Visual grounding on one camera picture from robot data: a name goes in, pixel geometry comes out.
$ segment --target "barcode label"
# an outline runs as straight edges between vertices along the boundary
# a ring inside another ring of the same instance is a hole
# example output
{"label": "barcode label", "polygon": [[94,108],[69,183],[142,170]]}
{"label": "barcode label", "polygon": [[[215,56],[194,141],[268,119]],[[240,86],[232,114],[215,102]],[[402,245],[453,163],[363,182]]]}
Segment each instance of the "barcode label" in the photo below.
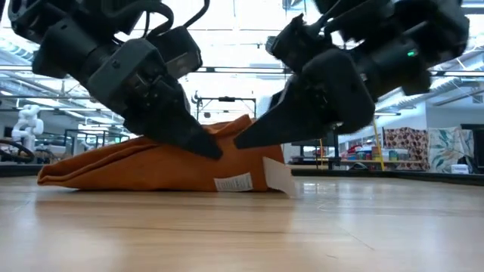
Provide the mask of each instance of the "barcode label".
{"label": "barcode label", "polygon": [[244,192],[253,189],[250,173],[232,178],[215,178],[214,180],[219,192]]}

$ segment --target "wall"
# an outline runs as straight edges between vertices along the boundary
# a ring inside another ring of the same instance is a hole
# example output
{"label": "wall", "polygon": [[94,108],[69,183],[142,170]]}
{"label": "wall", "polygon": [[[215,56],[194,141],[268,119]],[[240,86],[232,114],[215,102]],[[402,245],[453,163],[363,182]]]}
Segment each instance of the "wall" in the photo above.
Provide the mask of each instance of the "wall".
{"label": "wall", "polygon": [[[64,134],[66,128],[77,128],[77,122],[68,116],[55,116],[50,112],[42,112],[41,119],[44,121],[44,132]],[[4,137],[5,126],[13,127],[17,120],[18,113],[0,113],[0,138]]]}
{"label": "wall", "polygon": [[461,124],[484,124],[484,110],[427,108],[427,125],[429,128],[450,128]]}
{"label": "wall", "polygon": [[[400,110],[400,116],[380,116],[377,119],[378,131],[381,128],[402,128],[410,127],[415,129],[427,129],[426,118],[427,106],[425,102],[415,105],[413,110]],[[362,130],[349,135],[340,135],[338,141],[340,143],[351,141],[357,138],[365,138],[374,135],[372,125],[369,125]]]}

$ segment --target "wooden floor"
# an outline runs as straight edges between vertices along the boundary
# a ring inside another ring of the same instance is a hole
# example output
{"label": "wooden floor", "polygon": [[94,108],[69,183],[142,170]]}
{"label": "wooden floor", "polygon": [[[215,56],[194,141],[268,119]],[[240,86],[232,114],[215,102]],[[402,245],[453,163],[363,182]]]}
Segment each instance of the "wooden floor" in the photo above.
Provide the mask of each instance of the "wooden floor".
{"label": "wooden floor", "polygon": [[483,271],[484,188],[297,182],[299,199],[0,179],[0,271]]}

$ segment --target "orange fabric bag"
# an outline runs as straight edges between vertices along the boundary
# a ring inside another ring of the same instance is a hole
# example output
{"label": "orange fabric bag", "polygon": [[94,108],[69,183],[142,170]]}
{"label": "orange fabric bag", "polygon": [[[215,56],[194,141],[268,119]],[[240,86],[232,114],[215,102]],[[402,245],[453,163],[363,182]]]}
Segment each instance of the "orange fabric bag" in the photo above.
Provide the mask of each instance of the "orange fabric bag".
{"label": "orange fabric bag", "polygon": [[251,124],[245,115],[205,127],[224,153],[217,161],[141,137],[47,165],[40,171],[38,183],[81,190],[217,191],[215,179],[250,173],[253,191],[267,191],[262,158],[278,162],[284,158],[278,145],[235,147],[235,136]]}

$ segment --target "patterned curtain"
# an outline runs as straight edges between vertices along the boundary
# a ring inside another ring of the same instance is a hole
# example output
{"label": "patterned curtain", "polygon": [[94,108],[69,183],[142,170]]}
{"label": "patterned curtain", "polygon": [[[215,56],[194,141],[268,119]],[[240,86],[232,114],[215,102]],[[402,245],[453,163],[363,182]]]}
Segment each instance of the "patterned curtain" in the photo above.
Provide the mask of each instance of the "patterned curtain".
{"label": "patterned curtain", "polygon": [[383,146],[388,149],[408,150],[408,160],[415,163],[400,163],[396,170],[428,170],[427,130],[413,128],[384,129]]}
{"label": "patterned curtain", "polygon": [[471,130],[455,128],[429,128],[430,171],[450,173],[451,166],[465,158],[469,166],[474,158],[474,137]]}

